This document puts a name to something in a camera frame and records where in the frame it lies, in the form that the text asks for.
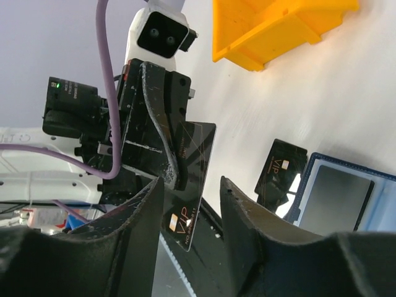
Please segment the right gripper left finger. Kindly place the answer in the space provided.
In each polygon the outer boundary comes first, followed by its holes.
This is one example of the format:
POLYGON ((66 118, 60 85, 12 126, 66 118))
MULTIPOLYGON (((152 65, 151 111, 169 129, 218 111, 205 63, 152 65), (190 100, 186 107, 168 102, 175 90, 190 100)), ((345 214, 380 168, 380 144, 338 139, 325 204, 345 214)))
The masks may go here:
POLYGON ((74 229, 73 280, 68 296, 150 296, 152 293, 164 182, 157 178, 132 199, 74 229))

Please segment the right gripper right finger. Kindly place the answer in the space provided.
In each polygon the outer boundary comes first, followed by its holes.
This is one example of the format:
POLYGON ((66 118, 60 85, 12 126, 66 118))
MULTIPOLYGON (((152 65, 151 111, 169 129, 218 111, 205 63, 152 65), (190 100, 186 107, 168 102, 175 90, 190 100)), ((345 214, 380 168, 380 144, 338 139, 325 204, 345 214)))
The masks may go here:
POLYGON ((251 200, 229 178, 220 202, 233 296, 327 296, 319 235, 304 231, 251 200))

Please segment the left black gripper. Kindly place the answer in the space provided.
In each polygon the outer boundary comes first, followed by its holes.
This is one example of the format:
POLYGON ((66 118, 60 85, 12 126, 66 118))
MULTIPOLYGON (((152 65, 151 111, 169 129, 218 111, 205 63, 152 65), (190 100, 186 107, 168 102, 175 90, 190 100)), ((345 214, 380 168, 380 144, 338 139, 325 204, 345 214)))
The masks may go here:
POLYGON ((119 82, 122 120, 122 154, 119 178, 137 186, 137 177, 163 178, 179 189, 183 170, 176 135, 186 119, 191 79, 150 62, 130 60, 119 82))

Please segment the yellow plastic bin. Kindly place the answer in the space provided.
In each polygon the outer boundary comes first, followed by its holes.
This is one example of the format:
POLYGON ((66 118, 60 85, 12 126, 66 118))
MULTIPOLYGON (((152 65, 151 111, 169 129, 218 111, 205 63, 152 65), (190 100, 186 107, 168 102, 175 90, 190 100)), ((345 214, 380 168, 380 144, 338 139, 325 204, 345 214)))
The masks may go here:
POLYGON ((358 9, 355 0, 214 1, 212 60, 261 71, 304 43, 320 42, 358 9))

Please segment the black credit card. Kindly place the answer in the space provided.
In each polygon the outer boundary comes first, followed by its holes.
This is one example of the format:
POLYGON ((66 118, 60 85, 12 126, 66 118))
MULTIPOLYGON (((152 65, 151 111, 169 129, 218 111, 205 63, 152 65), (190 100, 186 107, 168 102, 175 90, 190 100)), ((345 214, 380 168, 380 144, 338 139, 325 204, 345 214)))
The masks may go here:
POLYGON ((320 166, 299 227, 318 235, 356 231, 375 182, 320 166))

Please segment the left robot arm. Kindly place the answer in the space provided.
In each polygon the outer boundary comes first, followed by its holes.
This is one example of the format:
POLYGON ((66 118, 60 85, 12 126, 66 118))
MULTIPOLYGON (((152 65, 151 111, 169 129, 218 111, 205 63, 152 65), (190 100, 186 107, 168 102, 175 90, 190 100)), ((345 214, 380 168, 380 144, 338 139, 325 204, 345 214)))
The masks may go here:
POLYGON ((132 59, 116 78, 121 161, 114 178, 109 104, 95 87, 50 78, 43 125, 1 129, 1 202, 119 205, 160 178, 169 209, 186 192, 187 151, 196 125, 186 121, 191 79, 132 59))

